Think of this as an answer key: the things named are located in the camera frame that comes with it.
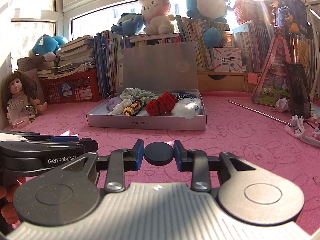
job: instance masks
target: white cardboard box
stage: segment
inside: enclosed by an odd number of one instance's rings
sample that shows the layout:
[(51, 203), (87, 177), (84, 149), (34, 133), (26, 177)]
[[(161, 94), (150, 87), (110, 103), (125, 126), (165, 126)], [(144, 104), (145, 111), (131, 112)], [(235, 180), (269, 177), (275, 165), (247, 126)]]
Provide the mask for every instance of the white cardboard box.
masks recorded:
[[(193, 93), (197, 89), (196, 50), (193, 43), (169, 43), (123, 49), (118, 52), (117, 94), (125, 88), (140, 88), (157, 95), (164, 92)], [(149, 116), (143, 109), (137, 116), (107, 115), (107, 101), (87, 113), (89, 126), (119, 129), (205, 130), (207, 115), (187, 120), (180, 116)]]

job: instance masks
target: pink sticky note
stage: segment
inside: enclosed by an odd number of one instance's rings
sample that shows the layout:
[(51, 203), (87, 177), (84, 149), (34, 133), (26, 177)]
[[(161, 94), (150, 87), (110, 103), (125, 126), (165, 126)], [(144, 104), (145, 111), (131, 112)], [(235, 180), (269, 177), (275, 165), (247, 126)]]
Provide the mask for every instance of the pink sticky note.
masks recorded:
[(258, 83), (258, 74), (257, 73), (248, 73), (248, 83), (257, 84)]

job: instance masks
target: doll hair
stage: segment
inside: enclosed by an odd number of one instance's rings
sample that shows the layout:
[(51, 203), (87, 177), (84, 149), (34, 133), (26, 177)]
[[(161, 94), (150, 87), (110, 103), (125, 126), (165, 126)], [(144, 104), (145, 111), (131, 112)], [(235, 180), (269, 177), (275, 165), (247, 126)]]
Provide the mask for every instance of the doll hair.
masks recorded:
[(37, 97), (37, 84), (26, 74), (22, 73), (20, 70), (8, 74), (1, 83), (1, 103), (2, 110), (5, 114), (8, 112), (7, 103), (12, 98), (10, 83), (17, 78), (20, 79), (22, 91), (28, 97), (28, 100), (30, 100), (30, 98), (36, 99)]

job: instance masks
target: red plastic basket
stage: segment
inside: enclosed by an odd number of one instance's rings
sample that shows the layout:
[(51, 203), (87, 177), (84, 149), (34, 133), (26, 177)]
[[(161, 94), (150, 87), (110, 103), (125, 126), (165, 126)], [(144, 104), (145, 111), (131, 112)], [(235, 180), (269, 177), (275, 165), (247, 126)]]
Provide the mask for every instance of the red plastic basket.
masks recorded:
[(275, 10), (275, 7), (265, 5), (263, 2), (248, 0), (238, 0), (233, 7), (238, 24), (250, 20), (276, 24)]
[(40, 80), (40, 83), (48, 104), (100, 100), (96, 69), (57, 79)]

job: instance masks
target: purple cloth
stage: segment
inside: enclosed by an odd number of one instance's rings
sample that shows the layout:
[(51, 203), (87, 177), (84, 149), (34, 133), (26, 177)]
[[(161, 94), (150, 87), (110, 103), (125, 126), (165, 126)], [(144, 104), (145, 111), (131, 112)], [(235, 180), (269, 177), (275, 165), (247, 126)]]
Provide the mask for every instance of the purple cloth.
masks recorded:
[(115, 98), (110, 98), (109, 101), (106, 103), (107, 105), (107, 110), (110, 112), (113, 110), (113, 108), (116, 105), (119, 105), (123, 100), (120, 98), (120, 96), (115, 97)]

